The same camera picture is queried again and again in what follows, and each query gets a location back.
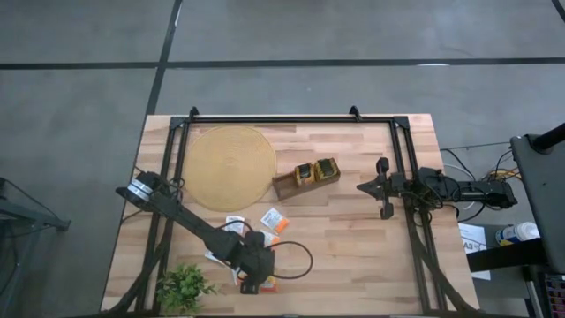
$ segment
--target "green plant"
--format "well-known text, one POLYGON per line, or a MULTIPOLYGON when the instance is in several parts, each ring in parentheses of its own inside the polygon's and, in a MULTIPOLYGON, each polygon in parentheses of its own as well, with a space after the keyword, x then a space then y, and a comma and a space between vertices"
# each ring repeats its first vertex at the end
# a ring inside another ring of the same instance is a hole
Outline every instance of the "green plant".
POLYGON ((166 312, 178 310, 180 314, 197 314, 202 308, 198 297, 202 293, 216 294, 215 286, 207 284, 196 265, 180 264, 175 270, 166 272, 159 283, 157 299, 166 312))

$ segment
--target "wooden table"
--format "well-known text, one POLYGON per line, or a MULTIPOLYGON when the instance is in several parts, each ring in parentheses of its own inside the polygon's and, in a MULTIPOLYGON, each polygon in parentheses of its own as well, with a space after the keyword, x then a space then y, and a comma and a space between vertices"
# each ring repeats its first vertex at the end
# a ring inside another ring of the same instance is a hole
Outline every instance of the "wooden table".
MULTIPOLYGON (((419 166, 443 168, 430 115, 409 115, 419 166)), ((147 119, 137 166, 159 171, 170 116, 147 119)), ((218 125, 191 125, 190 144, 206 130, 218 125)), ((381 203, 360 192, 356 185, 375 178, 375 164, 381 156, 396 171, 390 131, 384 124, 263 124, 249 125, 271 142, 277 156, 277 172, 296 165, 334 157, 341 179, 310 193, 284 202, 269 192, 257 203, 230 215, 244 216, 256 230, 266 230, 260 218, 275 207, 290 219, 282 240, 296 240, 313 253, 312 272, 298 280, 279 280, 277 293, 256 296, 239 294, 231 271, 204 257, 203 243, 189 231, 175 225, 169 254, 169 268, 179 263, 197 263, 207 279, 220 287, 217 296, 205 296, 202 314, 420 314, 417 283, 411 256, 402 201, 393 199, 395 215, 380 220, 381 203)), ((174 149, 177 149, 178 138, 174 149)), ((403 147, 403 157, 408 158, 403 147)), ((169 176, 173 175, 173 152, 169 176)), ((410 171, 408 160, 404 160, 410 171)), ((184 204, 212 225, 224 223, 222 212, 207 210, 185 193, 184 204)), ((124 215, 136 208, 128 203, 124 215)), ((122 225, 104 294, 102 309, 112 307, 139 274, 147 243, 150 214, 142 213, 122 225)), ((451 208, 433 212, 433 235, 441 269, 465 300, 474 307, 478 301, 471 273, 451 208)), ((293 246, 276 249, 275 267, 280 275, 302 272, 308 264, 305 253, 293 246)), ((433 288, 426 280, 430 297, 433 288)), ((147 305, 151 305, 152 279, 147 305)))

